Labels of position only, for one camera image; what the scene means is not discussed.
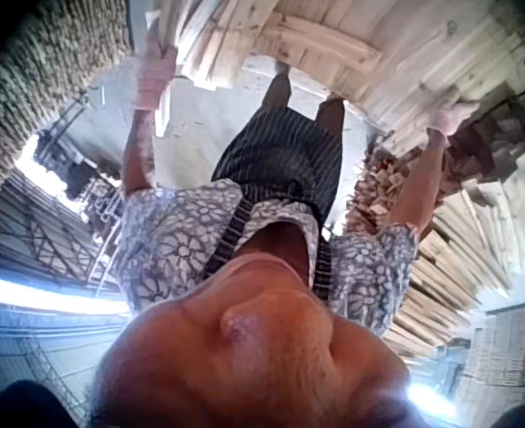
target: hand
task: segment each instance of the hand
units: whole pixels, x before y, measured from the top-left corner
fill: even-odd
[[[447,104],[435,113],[428,128],[437,129],[443,136],[451,136],[479,107],[479,103]]]
[[[137,75],[136,110],[157,110],[161,95],[175,76],[177,49],[171,45],[161,49],[158,26],[159,20],[156,20],[147,32],[145,52]]]

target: person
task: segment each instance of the person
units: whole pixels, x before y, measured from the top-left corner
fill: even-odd
[[[137,316],[97,370],[93,425],[422,425],[406,401],[406,367],[379,336],[431,221],[447,135],[472,107],[437,115],[390,226],[326,241],[343,100],[331,96],[305,118],[287,107],[288,69],[278,64],[212,183],[154,188],[153,111],[176,49],[163,53],[153,28],[147,43],[118,255]]]

